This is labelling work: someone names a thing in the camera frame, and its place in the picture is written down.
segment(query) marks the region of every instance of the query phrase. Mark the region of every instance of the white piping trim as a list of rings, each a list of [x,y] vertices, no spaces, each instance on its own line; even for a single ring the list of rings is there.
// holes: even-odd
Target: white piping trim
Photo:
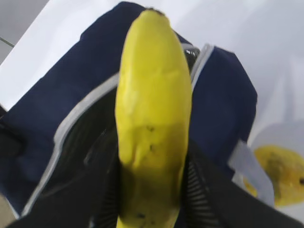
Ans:
[[[196,59],[191,72],[192,90],[194,90],[194,87],[199,79],[200,73],[203,70],[208,59],[210,58],[213,49],[213,45],[205,44],[203,49],[200,51],[200,54]]]
[[[92,90],[82,101],[80,101],[66,116],[66,118],[59,125],[55,136],[54,136],[54,150],[52,157],[47,165],[46,170],[44,171],[38,186],[35,188],[28,202],[26,203],[21,216],[27,215],[34,203],[36,202],[38,196],[41,194],[42,190],[45,188],[48,180],[50,179],[54,169],[57,165],[59,157],[61,155],[62,146],[66,139],[67,134],[71,130],[72,126],[76,123],[79,117],[96,101],[98,101],[101,97],[106,95],[112,89],[114,89],[118,84],[119,73],[116,73],[111,78],[107,79],[100,86]]]
[[[181,44],[183,49],[190,49],[195,48],[195,46],[182,43]],[[196,82],[200,76],[200,73],[205,66],[207,60],[209,59],[214,46],[206,44],[204,48],[201,50],[198,59],[196,60],[192,72],[191,72],[191,80],[192,80],[192,90],[194,89]],[[32,193],[31,197],[27,201],[21,216],[27,215],[34,203],[36,202],[38,196],[41,194],[42,190],[45,188],[48,180],[50,179],[51,175],[54,172],[54,169],[57,165],[57,162],[59,160],[59,157],[61,155],[61,148],[63,146],[63,143],[65,141],[65,138],[67,134],[69,133],[72,126],[75,124],[75,122],[79,119],[79,117],[89,108],[91,107],[97,100],[99,100],[101,97],[103,97],[105,94],[107,94],[109,91],[114,89],[119,80],[119,73],[116,73],[111,78],[106,80],[104,83],[102,83],[100,86],[92,90],[82,101],[80,101],[67,115],[67,117],[61,122],[59,125],[55,136],[54,136],[54,149],[53,154],[51,156],[51,159],[46,167],[46,170],[44,171],[39,184],[35,188],[34,192]]]
[[[8,203],[8,205],[9,205],[9,207],[10,207],[10,209],[11,209],[11,211],[12,211],[12,213],[13,213],[13,216],[15,217],[15,219],[19,219],[19,214],[17,213],[17,211],[14,209],[14,207],[10,204],[10,202],[9,202],[9,200],[6,198],[6,197],[4,197],[5,198],[5,200],[7,201],[7,203]]]

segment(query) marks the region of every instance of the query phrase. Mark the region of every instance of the white surface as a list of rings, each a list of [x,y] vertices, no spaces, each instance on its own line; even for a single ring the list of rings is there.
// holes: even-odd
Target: white surface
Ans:
[[[6,43],[0,40],[0,65],[11,50],[12,50],[11,46],[7,45]]]
[[[253,149],[278,143],[304,155],[304,1],[139,0],[181,35],[234,51],[257,92]],[[117,0],[50,0],[0,66],[0,103],[11,108]],[[304,221],[304,204],[283,210]]]
[[[48,0],[0,0],[0,36],[16,44]]]

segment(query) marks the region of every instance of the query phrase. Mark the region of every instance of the black strap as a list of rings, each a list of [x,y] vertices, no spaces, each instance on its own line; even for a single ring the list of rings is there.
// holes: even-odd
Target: black strap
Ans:
[[[19,156],[24,146],[25,141],[21,135],[0,123],[0,159]]]
[[[5,109],[0,105],[0,119],[6,113]]]

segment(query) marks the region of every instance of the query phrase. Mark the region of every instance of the yellow banana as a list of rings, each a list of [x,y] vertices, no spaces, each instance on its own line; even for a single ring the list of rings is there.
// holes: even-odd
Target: yellow banana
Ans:
[[[186,58],[169,20],[145,10],[127,34],[116,96],[122,164],[118,228],[174,226],[191,96]]]

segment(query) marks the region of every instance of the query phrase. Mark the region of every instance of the brown spot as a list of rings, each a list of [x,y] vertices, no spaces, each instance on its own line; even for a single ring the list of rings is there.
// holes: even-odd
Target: brown spot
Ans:
[[[153,132],[153,131],[154,131],[154,127],[147,126],[147,130],[148,130],[149,132]]]
[[[153,144],[150,145],[150,151],[155,151],[155,146]]]
[[[145,215],[145,214],[142,214],[142,213],[138,213],[138,214],[136,215],[136,217],[139,218],[139,219],[144,219],[144,218],[146,217],[146,215]]]

